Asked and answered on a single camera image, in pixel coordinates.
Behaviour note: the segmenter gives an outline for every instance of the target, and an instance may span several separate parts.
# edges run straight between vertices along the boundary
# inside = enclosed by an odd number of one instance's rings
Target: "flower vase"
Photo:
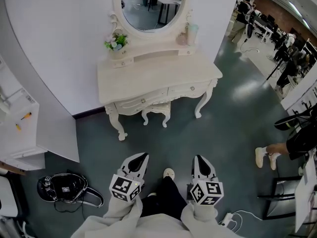
[[[127,54],[126,46],[122,47],[119,50],[111,50],[111,53],[112,53],[112,58],[113,59],[116,59],[116,60],[122,59]]]
[[[198,25],[189,25],[187,28],[187,45],[191,46],[195,44],[196,35],[198,32]]]

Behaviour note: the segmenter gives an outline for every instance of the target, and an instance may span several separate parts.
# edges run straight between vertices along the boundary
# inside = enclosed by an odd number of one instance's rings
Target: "power adapter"
[[[232,221],[233,214],[227,213],[226,216],[224,216],[224,219],[220,222],[220,225],[224,227],[228,227],[230,221]]]

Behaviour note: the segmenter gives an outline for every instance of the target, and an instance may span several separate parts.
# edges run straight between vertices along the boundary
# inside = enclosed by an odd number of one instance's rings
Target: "sneaker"
[[[153,192],[153,193],[148,195],[148,197],[150,197],[150,196],[157,196],[157,194],[156,194],[156,192]]]
[[[163,173],[163,178],[165,177],[171,177],[172,180],[175,178],[175,172],[173,169],[165,169]]]
[[[259,168],[262,168],[263,167],[263,157],[265,156],[265,153],[262,153],[262,148],[261,147],[258,147],[256,149],[256,163],[257,163],[257,166]]]
[[[280,153],[273,153],[272,155],[269,155],[269,156],[268,156],[272,170],[275,170],[275,169],[276,169],[276,159],[277,159],[277,157],[280,156],[280,155],[281,155]]]

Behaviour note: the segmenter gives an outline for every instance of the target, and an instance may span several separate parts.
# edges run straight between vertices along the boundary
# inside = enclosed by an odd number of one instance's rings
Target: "vanity table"
[[[129,44],[124,51],[118,51],[119,56],[110,52],[98,63],[98,87],[100,103],[118,130],[120,141],[128,134],[118,120],[119,115],[131,116],[150,105],[181,97],[202,96],[195,108],[195,116],[200,118],[201,108],[222,78],[220,70],[196,45],[176,42],[193,24],[189,1],[182,0],[177,15],[166,26],[144,32],[129,24],[121,0],[113,0],[114,11],[109,15],[112,35],[126,34]]]
[[[131,116],[150,105],[203,95],[195,108],[195,116],[200,118],[219,78],[220,70],[199,51],[191,56],[144,59],[122,68],[113,68],[105,60],[98,65],[99,100],[122,141],[127,133],[119,115]]]

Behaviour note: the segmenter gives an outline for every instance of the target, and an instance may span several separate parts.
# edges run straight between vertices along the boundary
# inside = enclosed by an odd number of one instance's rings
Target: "black trousers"
[[[156,196],[142,199],[141,217],[164,213],[180,220],[182,211],[187,205],[179,194],[178,188],[171,177],[165,177],[156,190]]]
[[[277,61],[280,61],[284,51],[287,51],[287,47],[283,43],[282,46],[279,48],[279,50],[276,52],[274,59],[277,60]]]
[[[283,73],[279,77],[276,84],[279,85],[280,87],[285,87],[289,83],[287,76],[288,75],[295,76],[296,73],[297,73],[296,66],[295,66],[294,62],[292,60],[290,60],[287,64],[285,70],[283,71]]]

